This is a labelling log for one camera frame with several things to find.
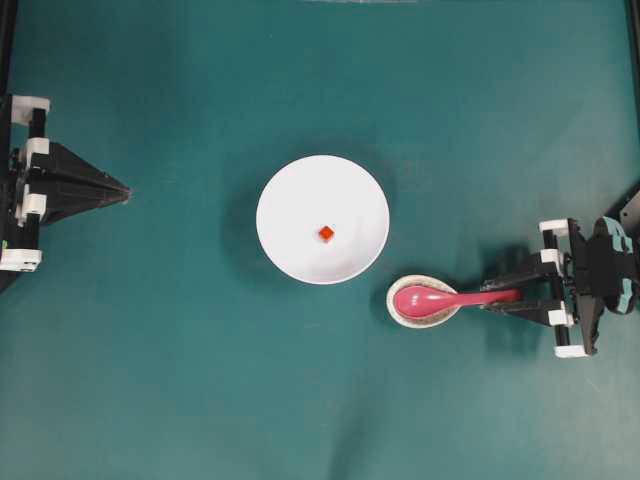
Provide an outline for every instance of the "teal table surface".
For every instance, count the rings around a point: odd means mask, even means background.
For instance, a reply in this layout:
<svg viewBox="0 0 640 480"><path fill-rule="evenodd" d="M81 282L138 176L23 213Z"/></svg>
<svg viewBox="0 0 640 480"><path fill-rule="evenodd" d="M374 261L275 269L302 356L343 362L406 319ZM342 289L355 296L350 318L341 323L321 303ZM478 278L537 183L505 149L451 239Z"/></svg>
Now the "teal table surface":
<svg viewBox="0 0 640 480"><path fill-rule="evenodd" d="M0 297L0 478L638 478L638 312L561 361L524 320L384 305L404 274L477 285L540 220L590 232L640 179L622 0L23 1L10 87L134 197L43 230ZM255 232L315 153L391 210L335 286Z"/></svg>

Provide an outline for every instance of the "white bowl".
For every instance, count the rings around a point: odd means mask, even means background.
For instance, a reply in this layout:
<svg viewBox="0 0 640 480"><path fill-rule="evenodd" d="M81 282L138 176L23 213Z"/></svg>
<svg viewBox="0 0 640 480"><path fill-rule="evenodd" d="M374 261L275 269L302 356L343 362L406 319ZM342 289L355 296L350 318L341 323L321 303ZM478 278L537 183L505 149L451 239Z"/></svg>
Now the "white bowl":
<svg viewBox="0 0 640 480"><path fill-rule="evenodd" d="M324 241L320 230L334 231ZM287 275L328 285L366 270L389 233L389 207L378 182L340 157L301 158L276 173L256 212L258 238Z"/></svg>

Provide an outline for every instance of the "red spoon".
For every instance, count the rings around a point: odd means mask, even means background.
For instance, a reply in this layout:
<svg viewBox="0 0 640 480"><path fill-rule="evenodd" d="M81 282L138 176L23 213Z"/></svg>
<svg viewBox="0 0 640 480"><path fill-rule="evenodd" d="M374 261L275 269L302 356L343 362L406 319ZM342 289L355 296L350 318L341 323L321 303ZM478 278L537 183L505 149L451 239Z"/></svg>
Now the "red spoon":
<svg viewBox="0 0 640 480"><path fill-rule="evenodd" d="M449 308L515 302L521 298L522 293L517 289L483 293L449 293L424 285L412 285L396 293L393 303L400 315L418 320Z"/></svg>

